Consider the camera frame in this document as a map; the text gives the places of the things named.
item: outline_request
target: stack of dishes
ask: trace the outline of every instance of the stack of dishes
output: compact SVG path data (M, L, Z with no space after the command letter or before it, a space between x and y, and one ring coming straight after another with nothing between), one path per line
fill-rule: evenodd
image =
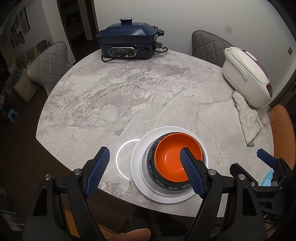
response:
M179 158L183 147L188 147L207 166L201 141L181 127L154 129L138 142L131 158L131 172L145 196L161 203L177 203L194 195Z

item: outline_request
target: white rice cooker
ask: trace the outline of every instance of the white rice cooker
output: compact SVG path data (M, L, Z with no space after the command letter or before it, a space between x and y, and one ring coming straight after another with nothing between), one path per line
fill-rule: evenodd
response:
M224 50L226 60L223 74L233 88L250 105L261 108L272 97L269 76L258 60L249 52L230 47Z

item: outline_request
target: white plate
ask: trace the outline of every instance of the white plate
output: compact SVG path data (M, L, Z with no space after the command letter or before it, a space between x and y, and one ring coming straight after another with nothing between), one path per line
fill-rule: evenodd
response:
M201 141L190 131L177 126L163 126L148 132L137 143L131 157L131 174L137 188L148 198L160 203L182 202L194 195L192 188L184 191L169 191L159 187L150 178L146 168L146 155L150 145L159 137L171 132L182 132L195 138L205 154L205 165L208 167L207 153Z

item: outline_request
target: quilted chair back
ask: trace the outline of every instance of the quilted chair back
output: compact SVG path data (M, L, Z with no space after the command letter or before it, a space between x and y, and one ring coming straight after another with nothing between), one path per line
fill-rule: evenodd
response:
M224 49L232 47L230 43L214 34L201 30L193 32L191 39L193 57L223 67L225 62Z
M72 66L68 61L66 44L57 42L44 50L30 64L27 75L30 80L43 86L49 96L61 77Z
M288 166L293 169L296 158L295 132L290 116L282 105L273 107L274 120L271 122L274 139L274 156L284 158Z

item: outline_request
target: purple trim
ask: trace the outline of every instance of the purple trim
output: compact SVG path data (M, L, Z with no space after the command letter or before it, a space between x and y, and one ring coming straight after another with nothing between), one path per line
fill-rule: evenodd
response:
M262 66L262 64L260 64L260 62L259 61L256 61L256 60L254 60L250 55L248 55L259 67L260 67L260 69L262 69L262 71L264 72L264 74L266 75L266 77L267 77L267 79L268 79L268 81L270 81L269 80L269 75L268 75L268 73L266 72L266 70L265 70L265 68Z

